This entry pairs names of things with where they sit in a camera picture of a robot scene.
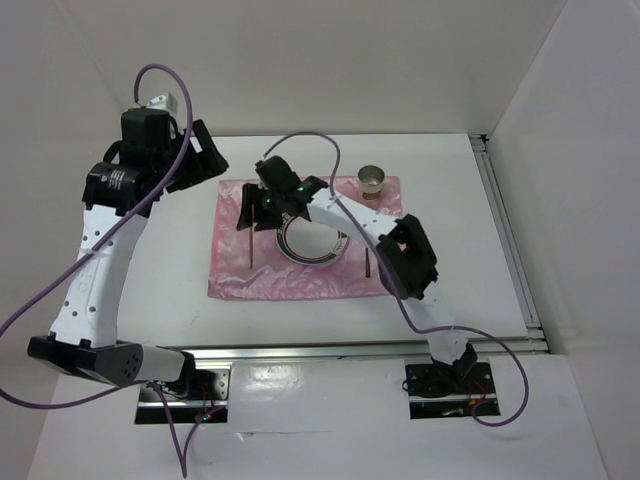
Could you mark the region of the white plate with coloured rim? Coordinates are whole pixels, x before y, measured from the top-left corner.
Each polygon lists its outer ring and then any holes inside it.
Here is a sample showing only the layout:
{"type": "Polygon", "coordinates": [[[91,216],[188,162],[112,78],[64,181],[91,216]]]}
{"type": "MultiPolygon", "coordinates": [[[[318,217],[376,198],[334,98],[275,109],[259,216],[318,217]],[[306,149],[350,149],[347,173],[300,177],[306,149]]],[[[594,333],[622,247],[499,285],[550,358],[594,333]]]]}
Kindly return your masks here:
{"type": "Polygon", "coordinates": [[[349,243],[349,237],[339,230],[300,217],[286,218],[275,240],[285,258],[311,267],[337,260],[349,243]]]}

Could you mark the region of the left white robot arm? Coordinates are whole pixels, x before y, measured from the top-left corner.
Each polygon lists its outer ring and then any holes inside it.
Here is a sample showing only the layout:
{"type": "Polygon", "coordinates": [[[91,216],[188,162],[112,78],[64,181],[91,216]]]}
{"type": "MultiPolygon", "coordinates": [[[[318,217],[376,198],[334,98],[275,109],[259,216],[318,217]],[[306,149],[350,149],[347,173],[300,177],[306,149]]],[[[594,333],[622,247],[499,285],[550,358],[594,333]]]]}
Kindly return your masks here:
{"type": "Polygon", "coordinates": [[[152,210],[134,208],[147,195],[158,200],[217,177],[228,163],[202,120],[179,131],[167,111],[135,108],[122,115],[121,134],[86,177],[78,255],[87,261],[73,274],[48,334],[31,338],[27,353],[71,376],[117,387],[156,382],[184,399],[201,380],[191,354],[117,334],[129,265],[152,210]]]}

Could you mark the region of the small metal cup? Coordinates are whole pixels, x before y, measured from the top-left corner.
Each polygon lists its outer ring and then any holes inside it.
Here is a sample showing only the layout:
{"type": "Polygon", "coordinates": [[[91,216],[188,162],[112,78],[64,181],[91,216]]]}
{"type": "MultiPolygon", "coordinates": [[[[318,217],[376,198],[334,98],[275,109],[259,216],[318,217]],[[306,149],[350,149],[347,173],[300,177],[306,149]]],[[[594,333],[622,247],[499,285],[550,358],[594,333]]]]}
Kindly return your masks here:
{"type": "Polygon", "coordinates": [[[375,200],[382,194],[385,172],[375,165],[364,165],[357,173],[357,180],[361,196],[364,200],[375,200]]]}

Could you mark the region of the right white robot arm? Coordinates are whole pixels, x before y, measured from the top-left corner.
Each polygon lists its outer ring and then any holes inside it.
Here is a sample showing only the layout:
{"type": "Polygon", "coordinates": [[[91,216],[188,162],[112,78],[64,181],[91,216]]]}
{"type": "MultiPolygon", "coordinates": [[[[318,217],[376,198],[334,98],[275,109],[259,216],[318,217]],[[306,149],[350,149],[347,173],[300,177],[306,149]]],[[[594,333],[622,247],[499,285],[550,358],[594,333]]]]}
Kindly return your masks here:
{"type": "Polygon", "coordinates": [[[410,329],[426,337],[440,387],[457,392],[469,383],[477,354],[441,298],[437,257],[415,216],[383,214],[337,192],[332,182],[314,176],[302,180],[279,156],[259,161],[256,173],[258,183],[242,186],[237,230],[275,230],[288,216],[365,244],[410,329]]]}

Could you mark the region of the pink satin rose cloth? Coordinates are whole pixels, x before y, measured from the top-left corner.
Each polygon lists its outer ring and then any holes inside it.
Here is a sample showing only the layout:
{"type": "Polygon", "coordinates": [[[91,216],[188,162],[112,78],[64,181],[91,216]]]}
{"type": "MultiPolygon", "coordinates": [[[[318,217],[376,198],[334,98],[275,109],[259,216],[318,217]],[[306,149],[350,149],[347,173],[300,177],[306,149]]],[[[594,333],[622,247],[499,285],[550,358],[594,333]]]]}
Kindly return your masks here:
{"type": "Polygon", "coordinates": [[[330,264],[303,266],[276,245],[277,230],[254,233],[254,268],[249,268],[248,231],[237,231],[244,180],[218,184],[207,294],[221,300],[298,301],[379,297],[387,294],[370,253],[372,276],[365,277],[365,246],[349,239],[330,264]]]}

